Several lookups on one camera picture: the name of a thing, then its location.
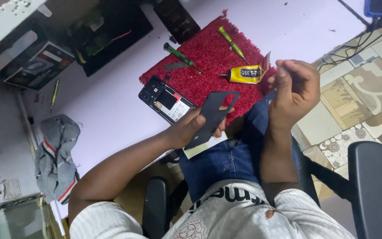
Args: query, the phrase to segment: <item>gray towel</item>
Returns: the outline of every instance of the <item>gray towel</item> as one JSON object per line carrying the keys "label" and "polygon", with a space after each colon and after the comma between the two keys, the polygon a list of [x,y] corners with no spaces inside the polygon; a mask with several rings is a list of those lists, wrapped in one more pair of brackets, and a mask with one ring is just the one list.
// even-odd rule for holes
{"label": "gray towel", "polygon": [[71,150],[80,134],[79,126],[64,114],[41,122],[44,142],[36,150],[35,174],[45,201],[69,201],[69,194],[79,180]]}

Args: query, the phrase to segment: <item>office chair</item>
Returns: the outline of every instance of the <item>office chair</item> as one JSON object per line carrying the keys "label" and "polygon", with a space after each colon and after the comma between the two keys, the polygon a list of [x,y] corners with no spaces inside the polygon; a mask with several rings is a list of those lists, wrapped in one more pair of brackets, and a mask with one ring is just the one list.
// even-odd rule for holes
{"label": "office chair", "polygon": [[[299,148],[292,138],[295,149]],[[363,141],[348,147],[349,180],[310,160],[298,151],[299,182],[302,190],[320,206],[311,175],[328,186],[339,197],[352,204],[353,220],[359,239],[382,238],[382,144]],[[168,195],[166,179],[154,177],[147,186],[143,212],[144,235],[160,239],[169,230],[188,192],[183,180]]]}

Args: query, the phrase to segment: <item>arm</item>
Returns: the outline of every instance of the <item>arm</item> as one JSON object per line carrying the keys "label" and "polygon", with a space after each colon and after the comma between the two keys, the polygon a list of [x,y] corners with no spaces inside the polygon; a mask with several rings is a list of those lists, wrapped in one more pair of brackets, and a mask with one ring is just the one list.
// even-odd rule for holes
{"label": "arm", "polygon": [[[199,113],[200,109],[189,111],[165,131],[120,150],[87,172],[70,193],[71,222],[87,206],[114,200],[137,173],[164,152],[185,147],[205,123]],[[225,122],[226,119],[219,125],[215,137],[225,130]]]}
{"label": "arm", "polygon": [[278,60],[278,73],[268,79],[277,95],[269,106],[268,128],[260,157],[260,175],[266,198],[274,205],[275,196],[289,188],[300,189],[292,161],[291,128],[320,99],[320,75],[309,63]]}

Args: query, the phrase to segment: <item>person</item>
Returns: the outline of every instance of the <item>person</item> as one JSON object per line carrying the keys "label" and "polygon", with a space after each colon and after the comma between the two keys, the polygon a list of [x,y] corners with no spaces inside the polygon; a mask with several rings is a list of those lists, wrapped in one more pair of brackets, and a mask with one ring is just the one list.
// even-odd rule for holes
{"label": "person", "polygon": [[[244,116],[241,137],[179,164],[194,205],[163,238],[345,238],[353,236],[299,186],[291,128],[320,100],[320,75],[309,63],[278,60],[276,88]],[[146,238],[113,199],[159,155],[187,145],[205,123],[194,109],[165,131],[123,149],[86,173],[69,199],[71,238]],[[214,132],[220,137],[224,120]]]}

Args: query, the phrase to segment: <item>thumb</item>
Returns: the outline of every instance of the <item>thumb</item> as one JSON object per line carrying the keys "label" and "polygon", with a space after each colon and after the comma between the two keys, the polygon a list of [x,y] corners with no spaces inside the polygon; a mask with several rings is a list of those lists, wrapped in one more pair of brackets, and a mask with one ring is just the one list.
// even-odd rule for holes
{"label": "thumb", "polygon": [[279,101],[291,98],[292,79],[284,67],[279,67],[276,74],[276,96]]}
{"label": "thumb", "polygon": [[197,115],[194,117],[187,125],[184,127],[183,135],[186,137],[192,137],[200,128],[204,126],[206,118],[202,115]]}

